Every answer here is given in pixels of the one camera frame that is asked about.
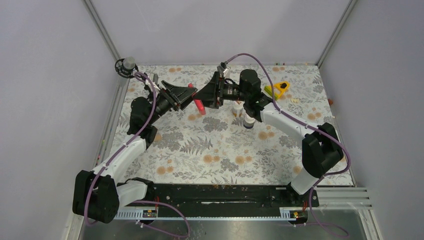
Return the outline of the red pill organizer box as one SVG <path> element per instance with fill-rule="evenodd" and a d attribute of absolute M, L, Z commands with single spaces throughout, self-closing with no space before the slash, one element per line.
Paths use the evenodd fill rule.
<path fill-rule="evenodd" d="M 189 88 L 194 88 L 194 85 L 192 84 L 192 83 L 189 83 L 188 84 L 188 87 Z M 194 101 L 194 103 L 195 103 L 195 105 L 196 105 L 196 107 L 197 107 L 197 110 L 198 110 L 198 112 L 199 112 L 199 114 L 201 114 L 202 116 L 205 116 L 206 115 L 206 108 L 205 108 L 205 106 L 204 106 L 204 104 L 203 104 L 203 102 L 201 101 L 201 100 L 199 100 L 199 99 L 193 99 L 193 101 Z"/>

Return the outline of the white orange pill bottle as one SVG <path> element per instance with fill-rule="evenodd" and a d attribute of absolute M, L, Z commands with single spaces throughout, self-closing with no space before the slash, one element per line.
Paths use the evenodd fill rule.
<path fill-rule="evenodd" d="M 231 112 L 232 114 L 238 118 L 243 115 L 244 110 L 244 102 L 243 101 L 233 101 Z"/>

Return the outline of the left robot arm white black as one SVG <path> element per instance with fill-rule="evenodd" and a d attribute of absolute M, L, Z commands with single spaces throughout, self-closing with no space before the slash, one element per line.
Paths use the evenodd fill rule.
<path fill-rule="evenodd" d="M 144 206 L 152 204 L 155 192 L 150 181 L 137 178 L 118 183 L 118 180 L 154 142 L 158 131 L 154 122 L 171 110 L 184 110 L 196 92 L 195 87 L 162 81 L 162 88 L 150 87 L 147 97 L 135 98 L 130 104 L 129 129 L 121 147 L 92 170 L 81 170 L 77 174 L 72 212 L 107 224 L 119 209 L 135 201 Z"/>

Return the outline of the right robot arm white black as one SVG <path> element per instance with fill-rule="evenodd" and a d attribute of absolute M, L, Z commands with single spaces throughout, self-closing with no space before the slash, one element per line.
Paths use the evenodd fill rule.
<path fill-rule="evenodd" d="M 273 98 L 262 92 L 261 80 L 255 70 L 242 70 L 238 84 L 224 79 L 216 71 L 193 97 L 212 109 L 218 109 L 225 100 L 242 101 L 245 113 L 250 118 L 275 127 L 301 145 L 302 169 L 289 183 L 286 193 L 287 201 L 293 206 L 301 205 L 307 199 L 306 192 L 328 175 L 329 170 L 341 159 L 348 156 L 333 125 L 327 122 L 311 124 L 282 111 Z"/>

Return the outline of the floral patterned table mat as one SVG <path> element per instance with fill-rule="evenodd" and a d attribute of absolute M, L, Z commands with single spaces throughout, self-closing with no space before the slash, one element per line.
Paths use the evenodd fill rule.
<path fill-rule="evenodd" d="M 316 66 L 252 67 L 261 83 L 287 81 L 278 100 L 281 109 L 311 123 L 335 122 Z M 120 178 L 140 177 L 155 183 L 285 185 L 302 169 L 300 145 L 277 128 L 256 122 L 243 126 L 233 103 L 201 115 L 194 103 L 170 111 L 154 123 L 154 142 Z"/>

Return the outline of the white dark pill bottle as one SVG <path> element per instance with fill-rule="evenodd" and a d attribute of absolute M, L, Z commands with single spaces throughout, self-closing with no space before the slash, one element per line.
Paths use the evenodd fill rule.
<path fill-rule="evenodd" d="M 244 115 L 243 126 L 246 129 L 252 129 L 255 125 L 256 119 L 254 117 L 249 116 L 248 114 Z"/>

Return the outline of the microphone on black tripod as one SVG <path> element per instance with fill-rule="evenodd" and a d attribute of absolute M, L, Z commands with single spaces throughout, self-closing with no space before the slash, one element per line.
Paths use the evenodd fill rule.
<path fill-rule="evenodd" d="M 132 56 L 118 59 L 114 64 L 114 69 L 120 77 L 125 79 L 134 78 L 134 73 L 139 71 L 136 61 Z"/>

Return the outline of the yellow green plastic tool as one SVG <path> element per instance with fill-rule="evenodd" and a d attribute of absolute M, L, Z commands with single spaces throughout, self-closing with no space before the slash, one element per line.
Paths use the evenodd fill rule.
<path fill-rule="evenodd" d="M 266 85 L 263 90 L 274 100 L 279 100 L 289 89 L 290 83 L 282 81 L 273 85 Z"/>

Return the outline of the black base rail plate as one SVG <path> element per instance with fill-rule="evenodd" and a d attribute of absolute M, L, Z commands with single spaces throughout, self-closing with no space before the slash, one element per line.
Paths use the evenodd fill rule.
<path fill-rule="evenodd" d="M 218 210 L 245 213 L 248 210 L 319 207 L 316 191 L 298 195 L 285 185 L 165 184 L 154 183 L 147 190 L 143 203 L 131 207 L 152 206 L 155 209 L 173 206 L 179 211 Z"/>

